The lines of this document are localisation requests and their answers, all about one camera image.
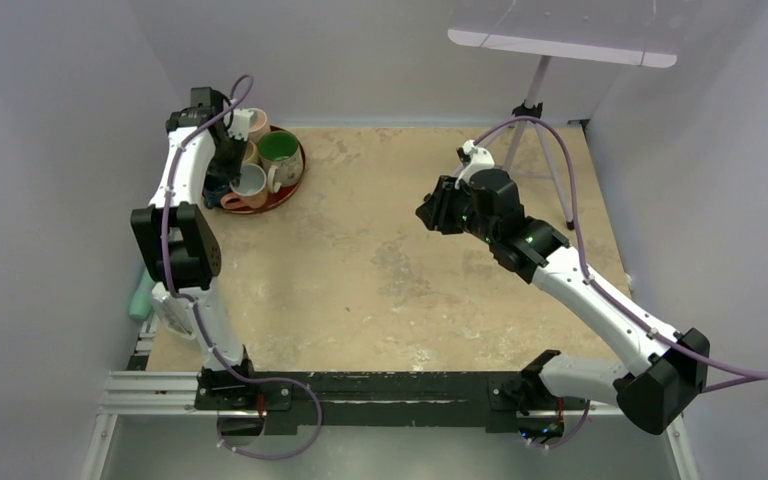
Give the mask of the cream mug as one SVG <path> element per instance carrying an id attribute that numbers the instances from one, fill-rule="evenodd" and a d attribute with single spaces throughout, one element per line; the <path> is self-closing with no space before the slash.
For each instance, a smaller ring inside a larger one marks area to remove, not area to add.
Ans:
<path id="1" fill-rule="evenodd" d="M 301 145 L 287 131 L 271 131 L 258 143 L 261 166 L 266 172 L 267 188 L 277 194 L 283 188 L 296 186 L 303 174 Z"/>

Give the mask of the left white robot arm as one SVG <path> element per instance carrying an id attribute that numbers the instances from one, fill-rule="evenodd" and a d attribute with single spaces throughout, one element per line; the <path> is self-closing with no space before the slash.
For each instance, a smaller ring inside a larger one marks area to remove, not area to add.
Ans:
<path id="1" fill-rule="evenodd" d="M 244 344 L 230 325 L 218 276 L 222 255 L 202 212 L 205 186 L 228 187 L 241 173 L 251 114 L 211 87 L 196 87 L 188 107 L 166 122 L 169 151 L 158 189 L 135 209 L 130 225 L 146 270 L 156 285 L 160 317 L 198 345 L 196 405 L 244 409 L 257 399 L 258 382 Z"/>

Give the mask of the white pinkish mug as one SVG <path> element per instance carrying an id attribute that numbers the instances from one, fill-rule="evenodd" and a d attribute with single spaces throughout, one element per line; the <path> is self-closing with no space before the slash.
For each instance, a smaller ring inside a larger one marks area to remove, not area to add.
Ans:
<path id="1" fill-rule="evenodd" d="M 271 131 L 271 126 L 266 112 L 260 108 L 248 108 L 250 113 L 250 125 L 248 140 L 258 143 L 266 134 Z"/>

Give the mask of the pink salmon mug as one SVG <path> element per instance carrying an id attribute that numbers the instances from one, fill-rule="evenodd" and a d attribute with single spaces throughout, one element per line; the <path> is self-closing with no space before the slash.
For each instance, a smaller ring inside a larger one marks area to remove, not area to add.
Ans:
<path id="1" fill-rule="evenodd" d="M 229 187 L 231 191 L 220 200 L 220 206 L 225 210 L 257 210 L 268 201 L 267 176 L 257 164 L 243 164 L 239 178 Z"/>

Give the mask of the beige mug sideways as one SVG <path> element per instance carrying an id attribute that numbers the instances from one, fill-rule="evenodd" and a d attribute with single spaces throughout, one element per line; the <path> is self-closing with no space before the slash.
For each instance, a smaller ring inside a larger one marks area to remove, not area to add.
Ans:
<path id="1" fill-rule="evenodd" d="M 254 164 L 254 165 L 260 164 L 260 155 L 259 155 L 258 147 L 254 141 L 247 142 L 245 151 L 242 156 L 242 162 L 244 164 Z"/>

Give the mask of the dark blue mug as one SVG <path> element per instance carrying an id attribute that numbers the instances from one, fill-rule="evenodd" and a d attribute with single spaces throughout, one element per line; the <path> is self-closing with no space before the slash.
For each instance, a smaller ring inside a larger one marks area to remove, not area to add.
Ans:
<path id="1" fill-rule="evenodd" d="M 203 188 L 203 202 L 204 206 L 208 209 L 215 209 L 221 207 L 222 198 L 230 192 L 230 188 L 227 185 L 220 185 L 218 187 Z"/>

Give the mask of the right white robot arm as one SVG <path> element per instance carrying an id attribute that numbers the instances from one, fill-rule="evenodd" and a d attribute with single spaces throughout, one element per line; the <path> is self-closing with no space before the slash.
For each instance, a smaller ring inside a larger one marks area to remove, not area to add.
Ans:
<path id="1" fill-rule="evenodd" d="M 704 390 L 709 339 L 649 316 L 611 285 L 598 286 L 600 275 L 560 231 L 526 215 L 506 172 L 484 170 L 469 181 L 442 176 L 416 215 L 430 231 L 483 241 L 500 266 L 563 304 L 617 355 L 610 363 L 551 353 L 532 363 L 521 381 L 529 404 L 544 407 L 561 396 L 595 400 L 658 435 Z"/>

